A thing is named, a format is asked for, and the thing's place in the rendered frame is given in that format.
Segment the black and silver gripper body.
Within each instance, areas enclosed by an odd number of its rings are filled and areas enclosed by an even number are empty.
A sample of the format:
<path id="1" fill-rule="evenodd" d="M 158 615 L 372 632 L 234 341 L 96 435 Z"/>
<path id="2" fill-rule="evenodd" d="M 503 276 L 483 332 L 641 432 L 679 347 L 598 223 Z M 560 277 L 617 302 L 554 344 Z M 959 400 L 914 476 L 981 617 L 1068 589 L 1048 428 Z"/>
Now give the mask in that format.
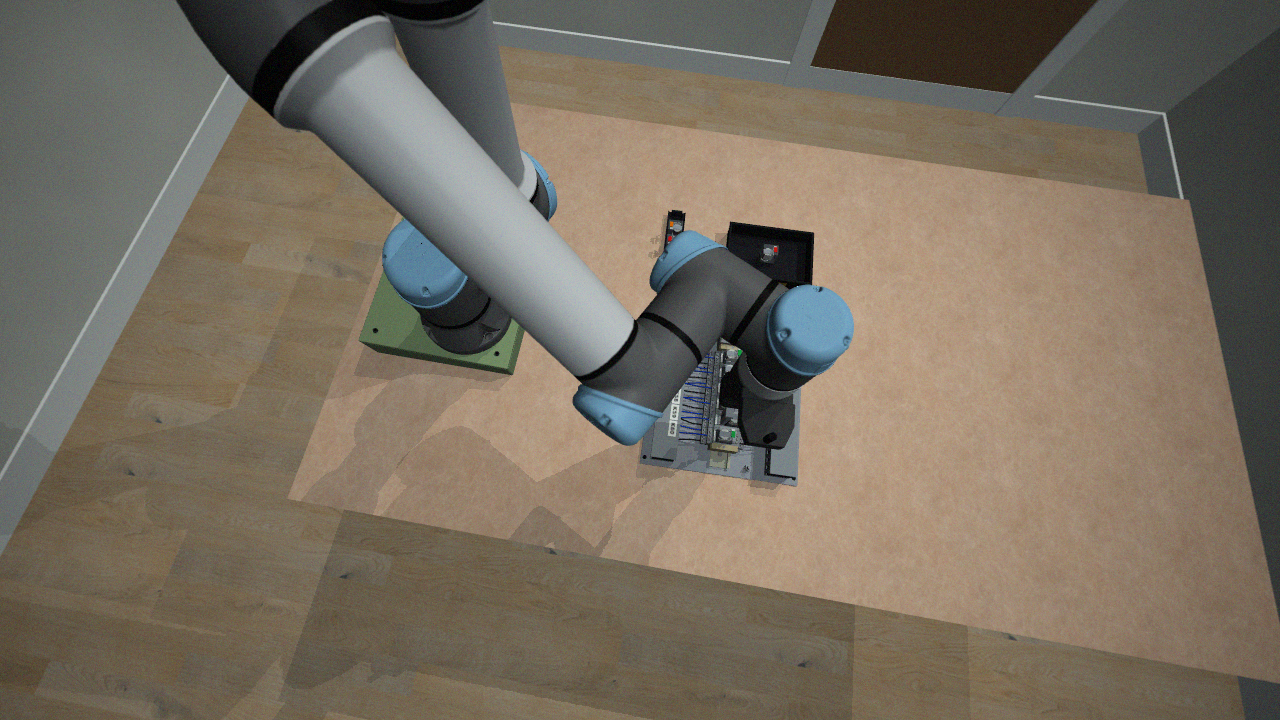
<path id="1" fill-rule="evenodd" d="M 721 379 L 719 404 L 739 409 L 737 424 L 744 445 L 780 450 L 794 430 L 794 392 L 797 389 L 776 391 L 762 386 L 742 352 Z"/>

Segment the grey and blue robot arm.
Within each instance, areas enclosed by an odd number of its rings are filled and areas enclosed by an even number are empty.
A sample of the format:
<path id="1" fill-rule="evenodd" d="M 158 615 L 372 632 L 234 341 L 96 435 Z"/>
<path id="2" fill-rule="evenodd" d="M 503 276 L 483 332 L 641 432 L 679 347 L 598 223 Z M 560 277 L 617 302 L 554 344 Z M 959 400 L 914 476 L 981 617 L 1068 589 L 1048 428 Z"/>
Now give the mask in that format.
<path id="1" fill-rule="evenodd" d="M 657 259 L 657 297 L 635 320 L 549 224 L 556 187 L 518 147 L 489 0 L 175 1 L 244 94 L 404 217 L 383 269 L 433 342 L 480 354 L 513 319 L 582 383 L 573 407 L 620 445 L 646 434 L 719 338 L 776 391 L 849 348 L 838 293 L 788 290 L 696 231 Z"/>

